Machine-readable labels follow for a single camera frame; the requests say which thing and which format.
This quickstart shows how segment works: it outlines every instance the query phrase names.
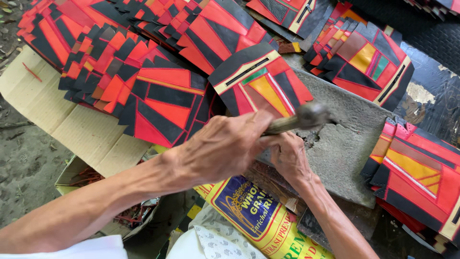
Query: beige leather strip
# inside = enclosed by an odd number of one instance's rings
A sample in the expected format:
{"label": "beige leather strip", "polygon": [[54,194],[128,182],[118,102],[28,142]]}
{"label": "beige leather strip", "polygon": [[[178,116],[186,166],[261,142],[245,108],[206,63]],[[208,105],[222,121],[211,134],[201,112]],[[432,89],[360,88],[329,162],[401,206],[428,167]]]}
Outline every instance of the beige leather strip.
{"label": "beige leather strip", "polygon": [[457,211],[460,209],[460,197],[457,198],[457,203],[454,206],[454,209],[450,213],[449,218],[447,219],[446,224],[444,224],[443,228],[439,232],[441,235],[447,237],[449,240],[452,240],[455,232],[457,231],[458,227],[460,226],[460,220],[457,221],[457,224],[452,223]]}
{"label": "beige leather strip", "polygon": [[[291,23],[291,25],[289,26],[289,30],[294,32],[294,33],[297,33],[300,29],[300,25],[304,22],[305,19],[307,19],[307,17],[310,15],[310,12],[307,10],[304,14],[304,16],[302,17],[302,19],[300,20],[300,22],[298,23],[297,20],[299,19],[299,17],[302,15],[302,12],[304,11],[305,7],[307,6],[309,1],[305,1],[305,4],[302,6],[302,8],[299,9],[299,12],[297,13],[297,15],[295,16],[295,19],[293,20],[293,22]],[[310,9],[313,10],[313,8],[315,8],[316,6],[316,0],[313,0],[310,4]]]}
{"label": "beige leather strip", "polygon": [[[261,68],[265,67],[267,64],[269,64],[270,62],[272,62],[273,60],[275,60],[279,56],[280,56],[280,54],[278,54],[278,52],[276,52],[276,50],[272,50],[268,54],[266,54],[265,56],[260,57],[257,60],[254,60],[253,62],[250,62],[250,63],[247,63],[247,64],[244,64],[244,65],[240,66],[240,68],[235,73],[233,73],[233,75],[231,75],[230,77],[226,78],[224,81],[220,82],[218,85],[215,85],[214,89],[216,90],[217,94],[220,95],[221,93],[223,93],[228,88],[233,87],[234,85],[236,85],[239,82],[243,81],[246,77],[252,75],[254,72],[259,71]],[[266,58],[268,58],[267,62],[265,62],[264,64],[258,66],[255,69],[251,70],[250,73],[245,74],[245,76],[241,77],[240,79],[236,80],[235,82],[233,82],[232,84],[227,86],[227,84],[226,84],[227,82],[231,81],[233,78],[237,77],[238,75],[240,75],[241,73],[243,73],[244,71],[246,71],[247,69],[252,67],[253,65],[259,63],[260,61],[262,61],[262,60],[264,60]]]}
{"label": "beige leather strip", "polygon": [[409,63],[410,63],[410,58],[408,56],[406,56],[406,58],[401,62],[401,64],[399,65],[399,67],[396,69],[396,74],[391,78],[391,80],[388,82],[388,84],[386,84],[385,88],[382,89],[382,91],[380,92],[380,94],[377,96],[377,98],[375,98],[374,100],[374,103],[377,104],[378,106],[380,106],[381,103],[384,103],[386,101],[386,99],[388,99],[388,97],[394,92],[396,91],[397,87],[395,87],[396,85],[399,84],[399,82],[401,81],[401,78],[404,76],[404,71],[403,73],[401,74],[401,76],[398,78],[398,80],[396,81],[396,83],[393,85],[393,87],[391,88],[391,90],[386,94],[385,98],[379,102],[379,98],[385,93],[385,91],[390,87],[391,83],[393,83],[393,81],[395,80],[396,76],[398,75],[399,71],[401,70],[401,68],[403,67],[403,65],[406,65],[406,67],[404,68],[404,70],[407,70],[408,66],[409,66]]}

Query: cardboard box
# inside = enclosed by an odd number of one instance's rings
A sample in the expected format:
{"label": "cardboard box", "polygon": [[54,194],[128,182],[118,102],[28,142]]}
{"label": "cardboard box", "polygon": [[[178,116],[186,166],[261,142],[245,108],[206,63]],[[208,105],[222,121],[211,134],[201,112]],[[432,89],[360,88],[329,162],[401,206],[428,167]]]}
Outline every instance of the cardboard box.
{"label": "cardboard box", "polygon": [[152,144],[124,135],[126,126],[118,125],[117,118],[64,100],[66,91],[58,90],[60,76],[25,46],[0,77],[0,93],[104,177],[135,166]]}
{"label": "cardboard box", "polygon": [[[64,171],[61,173],[61,175],[57,179],[56,183],[54,184],[54,186],[56,187],[56,190],[58,190],[61,195],[66,195],[69,192],[80,188],[80,187],[69,186],[69,185],[73,182],[82,180],[77,175],[81,173],[83,170],[85,170],[87,167],[88,167],[87,163],[85,163],[81,158],[74,155],[72,159],[69,161],[69,164],[66,166]],[[105,235],[121,235],[123,241],[125,241],[128,238],[132,237],[133,235],[137,234],[140,230],[142,230],[148,225],[148,223],[153,219],[154,214],[157,211],[158,207],[159,207],[158,205],[155,206],[153,211],[146,218],[145,222],[133,230],[129,229],[125,225],[120,224],[118,222],[109,222],[98,233],[93,235],[92,238],[101,237]]]}

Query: zipper pocket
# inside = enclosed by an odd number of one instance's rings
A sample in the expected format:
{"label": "zipper pocket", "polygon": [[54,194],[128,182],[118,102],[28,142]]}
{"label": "zipper pocket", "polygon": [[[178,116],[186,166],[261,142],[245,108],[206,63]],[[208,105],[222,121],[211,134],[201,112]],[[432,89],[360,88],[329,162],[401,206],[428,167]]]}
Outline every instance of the zipper pocket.
{"label": "zipper pocket", "polygon": [[388,87],[388,89],[382,94],[382,96],[379,98],[379,102],[381,102],[385,96],[390,92],[390,90],[393,88],[393,86],[395,85],[396,81],[398,81],[399,77],[401,76],[401,74],[403,73],[404,69],[406,68],[406,65],[402,65],[402,68],[401,70],[399,71],[398,75],[396,76],[396,78],[393,80],[393,82],[391,83],[391,85]]}
{"label": "zipper pocket", "polygon": [[302,11],[302,14],[299,16],[299,18],[297,19],[297,23],[299,24],[300,21],[302,20],[303,16],[305,15],[305,13],[308,12],[311,13],[313,10],[310,8],[310,4],[311,2],[313,2],[313,0],[309,0],[307,5],[305,6],[304,10]]}
{"label": "zipper pocket", "polygon": [[243,76],[245,76],[247,73],[251,72],[251,70],[254,70],[256,69],[257,67],[261,66],[263,63],[269,61],[270,59],[269,58],[265,58],[264,60],[258,62],[257,64],[253,65],[252,67],[246,69],[244,72],[242,72],[241,74],[237,75],[235,78],[233,78],[232,80],[228,81],[227,83],[225,83],[226,86],[229,86],[231,84],[233,84],[235,81],[237,81],[238,79],[242,78]]}

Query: dry leaf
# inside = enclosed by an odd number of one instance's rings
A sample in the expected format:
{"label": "dry leaf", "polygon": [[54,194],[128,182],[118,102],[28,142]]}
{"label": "dry leaf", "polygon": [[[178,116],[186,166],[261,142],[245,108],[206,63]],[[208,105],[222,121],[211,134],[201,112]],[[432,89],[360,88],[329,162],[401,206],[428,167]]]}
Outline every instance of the dry leaf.
{"label": "dry leaf", "polygon": [[56,151],[57,148],[54,147],[53,143],[50,143],[50,148],[51,148],[51,151]]}

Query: yellow leather piece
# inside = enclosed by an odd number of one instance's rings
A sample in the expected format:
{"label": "yellow leather piece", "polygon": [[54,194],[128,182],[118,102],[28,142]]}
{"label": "yellow leather piece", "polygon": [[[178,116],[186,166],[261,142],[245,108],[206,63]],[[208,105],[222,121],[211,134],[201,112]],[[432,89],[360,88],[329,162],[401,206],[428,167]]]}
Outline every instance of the yellow leather piece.
{"label": "yellow leather piece", "polygon": [[437,194],[437,190],[439,189],[439,183],[432,185],[430,187],[427,187],[430,191],[432,191],[435,195]]}
{"label": "yellow leather piece", "polygon": [[381,156],[371,155],[371,158],[372,158],[374,161],[378,162],[379,164],[381,164],[381,163],[383,162],[383,157],[381,157]]}
{"label": "yellow leather piece", "polygon": [[266,76],[250,82],[249,85],[261,94],[275,109],[277,109],[283,117],[290,116],[280,98],[268,83]]}
{"label": "yellow leather piece", "polygon": [[350,64],[359,69],[361,72],[366,73],[372,57],[374,56],[375,48],[366,43],[364,47],[350,60]]}
{"label": "yellow leather piece", "polygon": [[439,180],[441,179],[441,175],[437,175],[435,177],[430,177],[430,178],[425,178],[425,179],[421,179],[421,180],[418,180],[421,184],[427,186],[427,185],[430,185],[430,184],[434,184],[434,183],[437,183],[439,182]]}
{"label": "yellow leather piece", "polygon": [[440,173],[437,170],[419,164],[410,157],[401,155],[391,149],[388,149],[388,151],[386,152],[386,156],[415,179],[434,176]]}

